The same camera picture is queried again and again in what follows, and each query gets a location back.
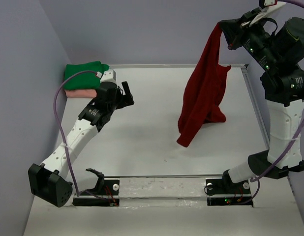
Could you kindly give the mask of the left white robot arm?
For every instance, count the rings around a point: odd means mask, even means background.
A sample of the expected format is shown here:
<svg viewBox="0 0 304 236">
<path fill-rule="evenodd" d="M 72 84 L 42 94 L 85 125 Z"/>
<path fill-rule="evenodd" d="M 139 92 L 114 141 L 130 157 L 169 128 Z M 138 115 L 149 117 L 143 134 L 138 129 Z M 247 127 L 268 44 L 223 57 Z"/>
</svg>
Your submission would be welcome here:
<svg viewBox="0 0 304 236">
<path fill-rule="evenodd" d="M 32 164 L 28 170 L 31 193 L 48 203 L 64 206 L 73 194 L 76 178 L 66 180 L 73 173 L 72 164 L 84 147 L 107 124 L 113 112 L 134 105 L 133 96 L 126 81 L 121 86 L 114 82 L 102 82 L 92 99 L 78 115 L 74 126 L 52 154 L 41 164 Z"/>
</svg>

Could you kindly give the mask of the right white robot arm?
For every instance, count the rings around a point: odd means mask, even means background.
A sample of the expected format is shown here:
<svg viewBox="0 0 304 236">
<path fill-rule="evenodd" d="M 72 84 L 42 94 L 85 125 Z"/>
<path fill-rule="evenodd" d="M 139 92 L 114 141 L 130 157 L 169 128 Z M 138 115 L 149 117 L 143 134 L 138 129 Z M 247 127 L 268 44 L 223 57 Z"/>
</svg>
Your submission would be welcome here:
<svg viewBox="0 0 304 236">
<path fill-rule="evenodd" d="M 234 192 L 239 184 L 261 177 L 280 179 L 304 171 L 300 132 L 304 126 L 304 19 L 292 17 L 268 33 L 270 19 L 259 10 L 219 23 L 230 50 L 245 48 L 264 69 L 260 80 L 270 112 L 270 147 L 223 173 L 221 187 Z"/>
</svg>

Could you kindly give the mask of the red t shirt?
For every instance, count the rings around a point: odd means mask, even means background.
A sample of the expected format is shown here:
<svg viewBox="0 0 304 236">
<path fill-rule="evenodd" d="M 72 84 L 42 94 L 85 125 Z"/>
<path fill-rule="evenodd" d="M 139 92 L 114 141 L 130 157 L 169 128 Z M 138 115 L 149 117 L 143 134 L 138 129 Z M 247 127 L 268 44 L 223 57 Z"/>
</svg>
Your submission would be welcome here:
<svg viewBox="0 0 304 236">
<path fill-rule="evenodd" d="M 231 66 L 219 64 L 221 35 L 222 29 L 217 23 L 184 89 L 177 143 L 185 148 L 204 124 L 226 121 L 219 106 L 225 95 Z"/>
</svg>

